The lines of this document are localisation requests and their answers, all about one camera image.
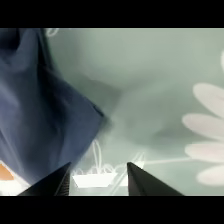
green tablecloth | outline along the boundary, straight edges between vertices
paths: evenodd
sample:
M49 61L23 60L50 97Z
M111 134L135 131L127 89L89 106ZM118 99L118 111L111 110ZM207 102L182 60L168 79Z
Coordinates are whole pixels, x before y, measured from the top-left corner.
M71 195L127 195L128 161L185 195L224 195L224 29L46 35L59 73L107 117Z

white petal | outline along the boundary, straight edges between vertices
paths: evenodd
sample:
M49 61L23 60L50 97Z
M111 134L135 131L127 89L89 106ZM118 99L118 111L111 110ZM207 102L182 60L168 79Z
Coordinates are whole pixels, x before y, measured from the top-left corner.
M210 186L224 186L224 166L215 166L197 175L201 184Z
M224 89L200 83L194 86L193 92L199 102L208 110L224 118Z
M221 66L222 66L222 70L224 71L224 51L221 54Z
M216 142L202 142L188 145L185 152L192 159L205 162L224 163L224 144Z
M224 141L224 121L204 114L187 114L183 124L200 135Z

dark blue towel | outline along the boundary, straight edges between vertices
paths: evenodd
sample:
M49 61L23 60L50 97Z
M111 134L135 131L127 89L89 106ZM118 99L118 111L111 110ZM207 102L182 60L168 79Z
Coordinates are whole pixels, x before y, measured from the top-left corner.
M0 29L0 160L30 184L76 164L103 117L51 73L41 35Z

orange object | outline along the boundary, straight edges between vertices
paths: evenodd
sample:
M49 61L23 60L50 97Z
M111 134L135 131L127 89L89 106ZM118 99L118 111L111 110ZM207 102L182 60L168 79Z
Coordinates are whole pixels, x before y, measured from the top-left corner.
M0 164L0 180L14 180L12 174L2 164Z

navy blue fabric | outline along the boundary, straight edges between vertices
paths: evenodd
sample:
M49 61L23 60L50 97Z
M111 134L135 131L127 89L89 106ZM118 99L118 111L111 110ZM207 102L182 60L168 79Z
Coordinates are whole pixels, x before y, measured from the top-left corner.
M67 162L76 164L103 118L51 73L41 34L0 29L0 160L30 184Z

